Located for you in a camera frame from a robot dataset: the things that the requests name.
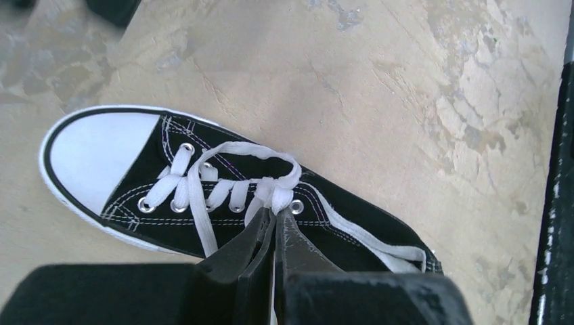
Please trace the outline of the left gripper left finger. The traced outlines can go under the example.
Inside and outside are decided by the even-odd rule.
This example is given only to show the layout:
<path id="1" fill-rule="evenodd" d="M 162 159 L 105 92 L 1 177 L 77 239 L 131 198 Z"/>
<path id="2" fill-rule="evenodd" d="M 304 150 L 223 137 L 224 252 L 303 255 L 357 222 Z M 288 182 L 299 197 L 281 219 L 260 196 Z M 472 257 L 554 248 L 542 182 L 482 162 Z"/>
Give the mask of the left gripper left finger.
<path id="1" fill-rule="evenodd" d="M 246 228 L 193 268 L 191 324 L 268 324 L 275 216 L 259 209 Z"/>

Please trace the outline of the white shoelace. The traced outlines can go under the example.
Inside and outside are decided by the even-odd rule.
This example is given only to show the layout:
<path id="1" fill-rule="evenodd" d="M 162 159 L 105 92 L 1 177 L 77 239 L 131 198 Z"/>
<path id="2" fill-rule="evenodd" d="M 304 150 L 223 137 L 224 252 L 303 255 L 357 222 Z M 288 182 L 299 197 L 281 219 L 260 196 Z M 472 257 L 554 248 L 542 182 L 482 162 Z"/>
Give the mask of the white shoelace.
<path id="1" fill-rule="evenodd" d="M 191 161 L 193 153 L 194 149 L 190 144 L 182 144 L 171 166 L 162 170 L 148 194 L 139 199 L 137 208 L 142 213 L 151 213 L 172 196 L 170 208 L 173 212 L 182 213 L 187 209 L 191 211 L 207 257 L 219 248 L 208 214 L 220 207 L 226 199 L 230 200 L 231 211 L 245 213 L 244 224 L 249 224 L 261 208 L 271 209 L 274 214 L 278 214 L 292 206 L 294 188 L 300 181 L 302 168 L 291 155 L 249 142 L 224 142 L 203 152 L 196 162 Z M 292 168 L 289 173 L 278 178 L 262 177 L 244 181 L 221 179 L 218 170 L 207 164 L 208 159 L 217 154 L 253 156 L 261 160 L 278 158 L 290 163 Z M 421 248 L 386 244 L 337 213 L 322 194 L 317 196 L 330 224 L 366 247 L 391 272 L 426 271 L 427 256 Z"/>

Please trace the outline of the black white canvas sneaker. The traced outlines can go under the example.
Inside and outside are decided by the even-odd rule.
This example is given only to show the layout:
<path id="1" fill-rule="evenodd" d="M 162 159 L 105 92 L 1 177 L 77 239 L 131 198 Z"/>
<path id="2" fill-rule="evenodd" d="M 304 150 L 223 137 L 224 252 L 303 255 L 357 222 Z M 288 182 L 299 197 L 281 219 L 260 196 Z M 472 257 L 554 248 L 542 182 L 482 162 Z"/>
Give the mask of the black white canvas sneaker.
<path id="1" fill-rule="evenodd" d="M 46 134 L 39 168 L 55 197 L 114 237 L 207 258 L 261 209 L 285 213 L 350 272 L 443 271 L 402 220 L 215 122 L 167 108 L 102 105 Z"/>

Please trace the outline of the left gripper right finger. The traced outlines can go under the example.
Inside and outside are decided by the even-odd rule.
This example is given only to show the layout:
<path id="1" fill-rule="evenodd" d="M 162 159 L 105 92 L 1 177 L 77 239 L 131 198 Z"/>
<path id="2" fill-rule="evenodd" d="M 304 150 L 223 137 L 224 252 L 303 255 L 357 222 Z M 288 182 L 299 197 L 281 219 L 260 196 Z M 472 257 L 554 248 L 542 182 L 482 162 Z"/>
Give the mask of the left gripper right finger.
<path id="1" fill-rule="evenodd" d="M 278 324 L 285 324 L 287 277 L 297 272 L 341 272 L 306 235 L 300 231 L 289 208 L 276 216 L 273 308 Z"/>

